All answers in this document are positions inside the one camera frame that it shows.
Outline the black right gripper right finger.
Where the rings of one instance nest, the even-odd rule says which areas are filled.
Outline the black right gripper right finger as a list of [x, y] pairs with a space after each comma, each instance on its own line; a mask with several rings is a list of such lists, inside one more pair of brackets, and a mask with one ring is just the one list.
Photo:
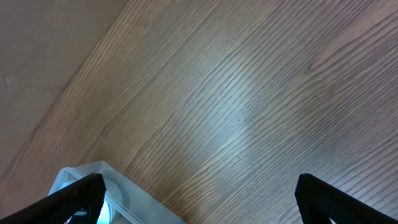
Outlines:
[[304, 224], [397, 224], [311, 174], [300, 174], [295, 198]]

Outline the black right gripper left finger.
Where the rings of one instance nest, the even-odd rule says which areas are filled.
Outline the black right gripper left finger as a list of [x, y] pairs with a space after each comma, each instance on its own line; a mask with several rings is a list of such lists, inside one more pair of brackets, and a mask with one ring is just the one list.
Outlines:
[[1, 224], [97, 223], [104, 203], [103, 176], [92, 173], [1, 219]]

